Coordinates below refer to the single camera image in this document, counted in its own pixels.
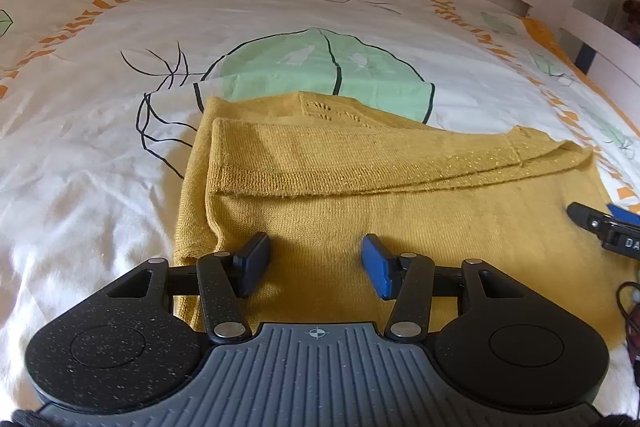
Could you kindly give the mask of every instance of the round metal bolt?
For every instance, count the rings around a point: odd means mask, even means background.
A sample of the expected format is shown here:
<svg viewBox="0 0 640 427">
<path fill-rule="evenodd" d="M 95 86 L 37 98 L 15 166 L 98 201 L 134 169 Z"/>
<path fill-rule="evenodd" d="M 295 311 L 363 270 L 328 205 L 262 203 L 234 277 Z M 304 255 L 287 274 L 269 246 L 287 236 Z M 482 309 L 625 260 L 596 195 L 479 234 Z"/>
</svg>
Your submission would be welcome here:
<svg viewBox="0 0 640 427">
<path fill-rule="evenodd" d="M 213 332 L 221 339 L 234 339 L 245 331 L 246 328 L 239 322 L 222 322 L 213 328 Z"/>
<path fill-rule="evenodd" d="M 412 337 L 417 337 L 422 333 L 422 328 L 418 326 L 415 322 L 396 322 L 391 326 L 391 332 L 396 337 L 401 337 L 402 339 L 410 339 Z"/>
</svg>

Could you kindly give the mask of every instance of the bed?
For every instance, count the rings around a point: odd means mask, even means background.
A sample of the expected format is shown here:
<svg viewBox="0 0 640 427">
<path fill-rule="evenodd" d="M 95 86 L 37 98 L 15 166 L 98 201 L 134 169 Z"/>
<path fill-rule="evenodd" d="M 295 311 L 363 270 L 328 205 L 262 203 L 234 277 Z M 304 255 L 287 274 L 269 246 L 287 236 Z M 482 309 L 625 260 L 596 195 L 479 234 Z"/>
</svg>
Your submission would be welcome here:
<svg viewBox="0 0 640 427">
<path fill-rule="evenodd" d="M 612 203 L 640 213 L 640 50 L 573 2 L 0 0 L 0 417 L 37 406 L 38 328 L 171 259 L 208 96 L 318 90 L 458 132 L 533 127 L 592 147 Z M 594 50 L 588 76 L 561 31 Z M 636 415 L 625 348 L 611 357 L 595 405 Z"/>
</svg>

